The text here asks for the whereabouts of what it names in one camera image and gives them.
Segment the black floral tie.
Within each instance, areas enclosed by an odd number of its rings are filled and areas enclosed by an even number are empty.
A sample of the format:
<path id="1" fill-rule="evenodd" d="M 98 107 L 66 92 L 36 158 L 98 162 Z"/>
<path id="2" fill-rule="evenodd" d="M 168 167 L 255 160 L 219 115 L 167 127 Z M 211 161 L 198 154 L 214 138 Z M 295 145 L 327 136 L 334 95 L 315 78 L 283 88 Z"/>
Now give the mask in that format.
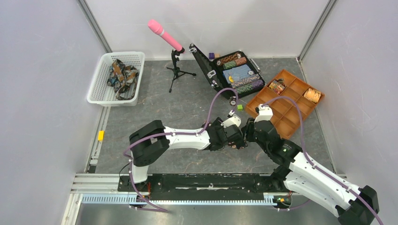
<path id="1" fill-rule="evenodd" d="M 237 149 L 237 143 L 236 142 L 230 142 L 230 143 L 228 143 L 228 146 L 233 148 L 233 149 Z"/>

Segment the white plastic basket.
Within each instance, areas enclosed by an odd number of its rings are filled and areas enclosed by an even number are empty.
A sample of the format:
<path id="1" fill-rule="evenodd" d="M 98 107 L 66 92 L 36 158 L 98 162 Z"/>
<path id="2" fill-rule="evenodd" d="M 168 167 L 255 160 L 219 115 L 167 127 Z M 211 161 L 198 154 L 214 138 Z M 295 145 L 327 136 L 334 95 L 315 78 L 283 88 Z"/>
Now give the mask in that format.
<path id="1" fill-rule="evenodd" d="M 111 74 L 110 69 L 115 60 L 120 60 L 126 66 L 133 66 L 138 72 L 134 85 L 132 85 L 128 91 L 121 94 L 124 100 L 117 99 L 114 87 L 107 85 L 107 81 Z M 87 101 L 91 104 L 101 105 L 103 107 L 136 106 L 144 63 L 145 54 L 143 52 L 111 52 L 102 55 L 92 78 L 86 98 Z"/>

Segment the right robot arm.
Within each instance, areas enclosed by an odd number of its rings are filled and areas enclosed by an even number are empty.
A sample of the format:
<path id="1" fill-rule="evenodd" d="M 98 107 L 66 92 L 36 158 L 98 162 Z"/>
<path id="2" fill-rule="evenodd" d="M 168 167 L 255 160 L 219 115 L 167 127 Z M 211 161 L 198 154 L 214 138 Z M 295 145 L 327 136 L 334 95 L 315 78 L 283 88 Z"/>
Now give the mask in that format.
<path id="1" fill-rule="evenodd" d="M 327 209 L 342 225 L 381 222 L 377 192 L 337 176 L 306 154 L 300 146 L 281 138 L 269 120 L 249 118 L 242 129 L 246 140 L 257 143 L 278 167 L 271 174 L 276 191 L 297 192 Z"/>

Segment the orange compartment tray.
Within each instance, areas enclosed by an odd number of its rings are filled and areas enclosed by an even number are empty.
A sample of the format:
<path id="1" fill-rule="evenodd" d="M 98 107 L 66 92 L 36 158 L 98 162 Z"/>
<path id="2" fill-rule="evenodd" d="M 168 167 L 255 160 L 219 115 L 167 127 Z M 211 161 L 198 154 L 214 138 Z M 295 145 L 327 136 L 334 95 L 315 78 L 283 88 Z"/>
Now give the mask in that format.
<path id="1" fill-rule="evenodd" d="M 284 79 L 286 88 L 278 95 L 268 86 L 273 80 L 279 78 Z M 258 115 L 255 108 L 260 104 L 268 104 L 273 111 L 273 117 L 270 121 L 282 138 L 289 139 L 300 128 L 298 111 L 301 113 L 302 120 L 305 120 L 324 98 L 324 93 L 321 92 L 322 97 L 317 104 L 307 100 L 303 97 L 303 94 L 308 88 L 316 89 L 283 69 L 249 101 L 245 111 L 255 118 Z"/>

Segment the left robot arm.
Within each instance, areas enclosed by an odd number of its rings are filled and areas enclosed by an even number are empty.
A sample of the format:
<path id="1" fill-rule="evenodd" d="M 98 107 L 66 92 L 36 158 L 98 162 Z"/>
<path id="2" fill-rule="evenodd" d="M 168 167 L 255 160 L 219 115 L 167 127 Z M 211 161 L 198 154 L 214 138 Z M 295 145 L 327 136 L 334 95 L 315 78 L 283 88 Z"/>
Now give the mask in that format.
<path id="1" fill-rule="evenodd" d="M 198 129 L 177 129 L 154 120 L 129 136 L 130 145 L 124 155 L 130 161 L 130 186 L 142 191 L 147 186 L 148 168 L 166 151 L 195 149 L 218 151 L 229 146 L 247 147 L 245 135 L 240 130 L 241 119 L 233 116 L 223 121 L 216 118 Z"/>

